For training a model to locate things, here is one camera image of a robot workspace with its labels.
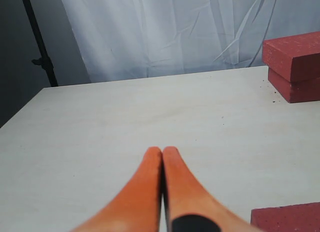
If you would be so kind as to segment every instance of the white table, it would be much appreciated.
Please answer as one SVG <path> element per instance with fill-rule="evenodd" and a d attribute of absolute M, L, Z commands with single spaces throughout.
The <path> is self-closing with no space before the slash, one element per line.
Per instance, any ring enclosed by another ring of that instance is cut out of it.
<path fill-rule="evenodd" d="M 0 129 L 0 231 L 73 228 L 152 145 L 248 221 L 320 201 L 320 102 L 287 103 L 256 67 L 43 89 Z"/>

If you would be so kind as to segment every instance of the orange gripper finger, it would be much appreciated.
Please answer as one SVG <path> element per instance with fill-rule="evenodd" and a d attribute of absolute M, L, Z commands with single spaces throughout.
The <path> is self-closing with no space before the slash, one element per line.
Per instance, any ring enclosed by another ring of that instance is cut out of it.
<path fill-rule="evenodd" d="M 168 232 L 259 232 L 212 197 L 175 147 L 163 150 L 164 204 Z"/>
<path fill-rule="evenodd" d="M 156 232 L 161 208 L 162 152 L 151 147 L 120 193 L 73 232 Z"/>

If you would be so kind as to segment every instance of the white backdrop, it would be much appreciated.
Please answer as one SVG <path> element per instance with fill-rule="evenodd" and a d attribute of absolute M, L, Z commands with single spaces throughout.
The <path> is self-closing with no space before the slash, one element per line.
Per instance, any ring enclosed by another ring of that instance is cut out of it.
<path fill-rule="evenodd" d="M 320 30 L 320 0 L 62 0 L 92 82 L 262 65 L 264 39 Z"/>

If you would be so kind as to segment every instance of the wooden tabletop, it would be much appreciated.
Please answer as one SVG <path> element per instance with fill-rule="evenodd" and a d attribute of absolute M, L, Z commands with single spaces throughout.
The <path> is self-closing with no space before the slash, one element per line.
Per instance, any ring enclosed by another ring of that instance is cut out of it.
<path fill-rule="evenodd" d="M 287 103 L 267 72 L 43 89 L 0 129 L 0 230 L 74 228 L 113 199 L 150 146 L 176 146 L 247 221 L 253 208 L 320 201 L 320 102 Z"/>

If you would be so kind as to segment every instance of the red foam block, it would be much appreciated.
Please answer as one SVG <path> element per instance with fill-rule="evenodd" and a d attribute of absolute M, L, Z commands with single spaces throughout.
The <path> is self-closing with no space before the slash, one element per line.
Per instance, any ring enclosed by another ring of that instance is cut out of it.
<path fill-rule="evenodd" d="M 265 40 L 262 60 L 290 82 L 320 78 L 320 32 Z"/>
<path fill-rule="evenodd" d="M 288 82 L 269 68 L 268 80 L 289 103 L 320 100 L 320 78 L 302 82 Z"/>
<path fill-rule="evenodd" d="M 320 232 L 320 202 L 253 209 L 251 224 L 266 232 Z"/>

